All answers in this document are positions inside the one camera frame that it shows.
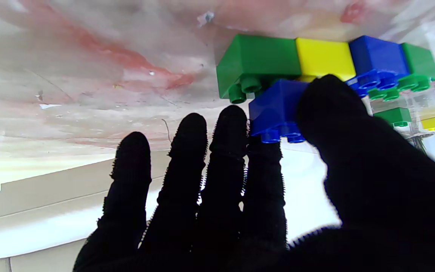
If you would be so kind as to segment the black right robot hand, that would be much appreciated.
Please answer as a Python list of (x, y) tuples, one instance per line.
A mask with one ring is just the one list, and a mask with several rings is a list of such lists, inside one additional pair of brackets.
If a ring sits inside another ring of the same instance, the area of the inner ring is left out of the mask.
[(341, 220), (286, 240), (280, 144), (248, 136), (236, 105), (213, 141), (198, 113), (182, 119), (148, 226), (150, 145), (116, 150), (103, 215), (74, 272), (435, 272), (435, 161), (334, 75), (308, 85), (293, 114), (327, 165), (325, 193)]

